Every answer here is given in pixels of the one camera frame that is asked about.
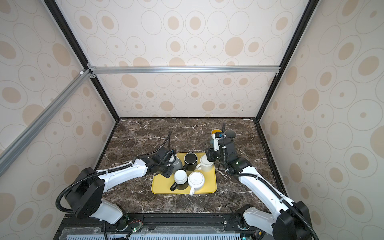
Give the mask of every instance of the gray cup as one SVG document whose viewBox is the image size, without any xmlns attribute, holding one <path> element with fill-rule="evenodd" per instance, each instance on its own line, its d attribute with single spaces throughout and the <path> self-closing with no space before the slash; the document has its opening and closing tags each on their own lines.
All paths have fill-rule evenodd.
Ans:
<svg viewBox="0 0 384 240">
<path fill-rule="evenodd" d="M 175 173 L 177 170 L 180 170 L 183 167 L 183 164 L 180 159 L 176 157 L 175 162 L 172 163 L 171 166 L 173 166 L 173 173 Z"/>
</svg>

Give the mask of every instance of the silver horizontal beam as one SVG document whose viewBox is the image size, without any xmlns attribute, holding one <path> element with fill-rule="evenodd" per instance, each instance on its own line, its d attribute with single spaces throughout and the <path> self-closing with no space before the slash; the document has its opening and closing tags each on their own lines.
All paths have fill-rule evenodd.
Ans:
<svg viewBox="0 0 384 240">
<path fill-rule="evenodd" d="M 31 123 L 0 156 L 0 176 L 11 166 L 17 157 L 25 150 L 45 125 L 54 117 L 73 93 L 90 76 L 89 70 L 84 70 L 62 91 L 51 104 Z"/>
<path fill-rule="evenodd" d="M 91 67 L 93 73 L 278 73 L 280 66 Z"/>
</svg>

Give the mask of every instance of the yellow tray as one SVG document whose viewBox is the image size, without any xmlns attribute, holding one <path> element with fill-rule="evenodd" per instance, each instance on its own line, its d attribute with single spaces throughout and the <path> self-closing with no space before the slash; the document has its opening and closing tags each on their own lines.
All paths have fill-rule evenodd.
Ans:
<svg viewBox="0 0 384 240">
<path fill-rule="evenodd" d="M 181 160 L 181 162 L 184 165 L 184 156 L 186 155 L 186 152 L 181 152 L 176 154 L 176 156 Z M 205 155 L 203 152 L 196 152 L 197 155 L 197 164 L 200 163 L 200 158 Z M 201 172 L 204 175 L 205 183 L 203 187 L 196 191 L 195 194 L 208 194 L 208 193 L 214 193 L 216 192 L 217 185 L 216 185 L 216 175 L 215 175 L 215 168 L 213 167 L 211 171 L 204 172 L 202 170 L 195 170 L 194 172 Z M 154 194 L 189 194 L 189 191 L 191 190 L 191 187 L 188 186 L 184 190 L 176 189 L 174 191 L 170 190 L 170 187 L 175 182 L 174 174 L 172 174 L 169 178 L 164 177 L 163 175 L 156 175 L 153 176 L 152 180 L 152 192 Z"/>
</svg>

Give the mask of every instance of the brown marble surface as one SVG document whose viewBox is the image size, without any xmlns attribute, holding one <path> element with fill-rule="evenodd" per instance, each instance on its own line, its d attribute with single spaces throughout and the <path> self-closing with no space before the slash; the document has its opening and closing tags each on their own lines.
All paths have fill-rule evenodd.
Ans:
<svg viewBox="0 0 384 240">
<path fill-rule="evenodd" d="M 221 128 L 237 133 L 235 144 L 239 157 L 248 159 L 259 173 L 276 186 L 252 119 L 121 119 L 101 161 L 99 169 L 114 167 L 135 155 L 156 149 L 170 129 L 171 148 L 177 152 L 204 152 L 209 146 L 210 132 Z M 266 206 L 236 177 L 216 169 L 217 190 L 213 194 L 156 195 L 151 192 L 152 176 L 132 179 L 103 195 L 120 204 L 127 212 L 230 212 L 245 204 L 267 211 Z"/>
</svg>

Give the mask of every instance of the white mug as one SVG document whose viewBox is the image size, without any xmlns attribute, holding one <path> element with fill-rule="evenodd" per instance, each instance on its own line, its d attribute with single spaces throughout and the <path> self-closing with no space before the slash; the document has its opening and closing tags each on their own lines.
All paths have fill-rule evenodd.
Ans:
<svg viewBox="0 0 384 240">
<path fill-rule="evenodd" d="M 214 163 L 208 161 L 207 155 L 203 155 L 200 158 L 200 163 L 196 166 L 196 169 L 203 170 L 203 172 L 209 172 L 213 167 L 214 167 Z"/>
<path fill-rule="evenodd" d="M 193 172 L 188 177 L 188 184 L 191 187 L 189 195 L 193 195 L 195 191 L 201 189 L 204 185 L 205 179 L 201 172 Z"/>
</svg>

